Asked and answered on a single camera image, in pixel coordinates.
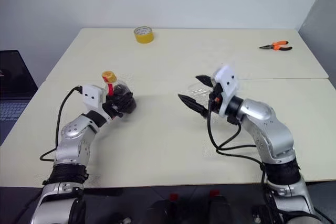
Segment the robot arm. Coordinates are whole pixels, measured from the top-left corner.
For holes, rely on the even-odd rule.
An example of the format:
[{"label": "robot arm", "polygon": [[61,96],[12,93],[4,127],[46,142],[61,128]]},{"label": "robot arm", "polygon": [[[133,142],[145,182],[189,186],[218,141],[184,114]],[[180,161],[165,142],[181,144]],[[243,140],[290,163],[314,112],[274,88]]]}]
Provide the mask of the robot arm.
[{"label": "robot arm", "polygon": [[88,178],[86,166],[90,158],[90,146],[99,128],[110,123],[115,116],[123,116],[123,109],[130,112],[135,108],[132,93],[119,99],[120,104],[110,99],[107,91],[98,86],[82,87],[83,102],[89,112],[82,114],[61,130],[61,142],[50,177],[44,181],[44,188],[30,224],[82,224],[85,222],[86,204],[82,199],[84,182]]},{"label": "robot arm", "polygon": [[[313,215],[314,207],[299,172],[292,134],[278,121],[273,108],[262,102],[235,96],[238,79],[228,66],[219,69],[212,78],[198,76],[197,79],[213,88],[208,109],[221,117],[228,117],[228,122],[234,120],[240,123],[254,139],[266,173],[272,214],[279,218],[279,214],[283,213],[282,221],[294,220],[295,215],[286,219],[285,212],[297,213],[297,216],[305,213]],[[185,95],[179,97],[189,108],[207,117],[208,110],[194,99]]]}]

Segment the roll of tape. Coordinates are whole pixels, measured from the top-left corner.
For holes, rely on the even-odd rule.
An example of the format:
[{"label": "roll of tape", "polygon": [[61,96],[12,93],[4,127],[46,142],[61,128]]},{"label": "roll of tape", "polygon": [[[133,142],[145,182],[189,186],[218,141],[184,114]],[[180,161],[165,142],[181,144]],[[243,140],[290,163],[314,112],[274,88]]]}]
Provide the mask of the roll of tape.
[{"label": "roll of tape", "polygon": [[149,43],[154,39],[153,31],[148,26],[140,26],[134,30],[134,35],[139,43]]}]

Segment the black laptop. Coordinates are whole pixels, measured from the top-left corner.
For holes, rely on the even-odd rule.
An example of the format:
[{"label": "black laptop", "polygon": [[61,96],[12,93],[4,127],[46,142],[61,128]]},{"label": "black laptop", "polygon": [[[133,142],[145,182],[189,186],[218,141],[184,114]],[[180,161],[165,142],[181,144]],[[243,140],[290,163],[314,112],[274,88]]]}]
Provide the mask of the black laptop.
[{"label": "black laptop", "polygon": [[0,146],[36,91],[19,51],[0,51]]}]

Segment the pliers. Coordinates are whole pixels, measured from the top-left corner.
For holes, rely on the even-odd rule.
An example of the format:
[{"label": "pliers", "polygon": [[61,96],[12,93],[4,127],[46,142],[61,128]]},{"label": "pliers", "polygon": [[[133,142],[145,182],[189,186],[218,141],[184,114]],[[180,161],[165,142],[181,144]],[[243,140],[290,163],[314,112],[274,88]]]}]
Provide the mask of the pliers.
[{"label": "pliers", "polygon": [[266,45],[263,47],[259,47],[261,49],[273,49],[273,50],[280,50],[280,51],[289,51],[292,47],[281,47],[280,45],[286,45],[288,41],[282,40],[278,42],[273,42],[272,45]]}]

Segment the white table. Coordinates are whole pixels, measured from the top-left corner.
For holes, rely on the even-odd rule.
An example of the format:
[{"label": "white table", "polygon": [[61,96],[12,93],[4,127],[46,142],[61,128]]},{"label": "white table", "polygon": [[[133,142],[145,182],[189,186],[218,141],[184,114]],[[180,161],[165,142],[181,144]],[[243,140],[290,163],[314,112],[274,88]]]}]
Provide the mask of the white table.
[{"label": "white table", "polygon": [[[54,147],[56,117],[67,92],[76,84],[101,81],[47,81],[19,118],[0,148],[0,186],[40,187],[51,173],[51,162],[39,156]],[[188,109],[171,90],[165,94],[134,91],[133,114],[104,126],[92,145],[86,187],[255,183],[258,165],[219,156],[212,147],[206,122]],[[326,79],[241,80],[238,94],[270,104],[293,133],[301,172],[307,181],[336,179],[336,91]],[[79,94],[64,107],[61,127],[86,108]],[[223,140],[236,128],[214,120],[214,137]],[[235,144],[252,143],[242,131]],[[257,157],[255,149],[235,153]]]},{"label": "white table", "polygon": [[[47,77],[48,81],[100,80],[114,71],[128,84],[180,89],[198,74],[230,64],[241,79],[327,78],[294,29],[154,29],[149,44],[133,29],[84,28]],[[291,51],[260,46],[288,40]]]}]

